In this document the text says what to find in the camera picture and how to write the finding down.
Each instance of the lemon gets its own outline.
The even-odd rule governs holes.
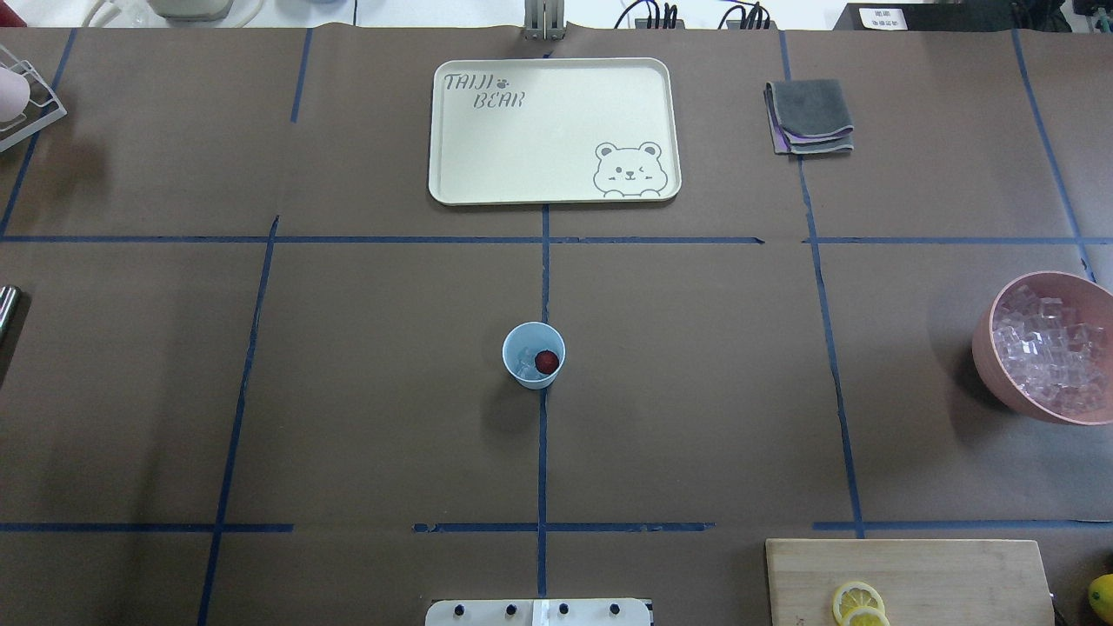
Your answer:
[[[889,626],[885,613],[871,606],[859,606],[846,615],[840,626]]]
[[[1113,574],[1099,576],[1090,584],[1090,606],[1106,624],[1113,624]]]
[[[851,580],[843,585],[831,598],[831,613],[835,615],[835,622],[843,626],[845,626],[844,622],[850,613],[859,607],[876,609],[881,614],[881,617],[885,616],[885,603],[881,601],[881,595],[877,593],[877,589],[860,580]]]

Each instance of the pink bowl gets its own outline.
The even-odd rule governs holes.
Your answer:
[[[986,387],[1002,402],[1018,413],[1045,422],[1057,424],[1100,426],[1113,422],[1113,385],[1105,390],[1105,408],[1080,415],[1061,415],[1041,407],[1030,399],[1013,382],[1001,363],[1001,355],[993,344],[993,313],[999,306],[1002,299],[1021,285],[1027,285],[1041,297],[1058,297],[1064,306],[1071,306],[1078,312],[1078,321],[1113,332],[1113,293],[1096,284],[1063,272],[1035,272],[1025,274],[1005,285],[993,304],[977,323],[977,331],[972,342],[974,364]],[[1102,369],[1113,380],[1113,356],[1102,361]]]

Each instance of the light blue cup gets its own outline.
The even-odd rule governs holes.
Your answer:
[[[560,361],[556,371],[544,375],[533,364],[539,352],[550,350]],[[564,366],[564,340],[556,329],[542,322],[520,324],[502,342],[502,364],[514,380],[526,389],[544,389],[552,384]]]

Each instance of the gray towel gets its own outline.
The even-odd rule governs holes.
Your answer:
[[[777,154],[854,149],[854,121],[838,80],[767,82],[765,99]]]

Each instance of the cream plastic tray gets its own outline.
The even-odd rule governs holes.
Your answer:
[[[429,192],[443,204],[678,190],[672,90],[657,59],[456,60],[433,77]]]

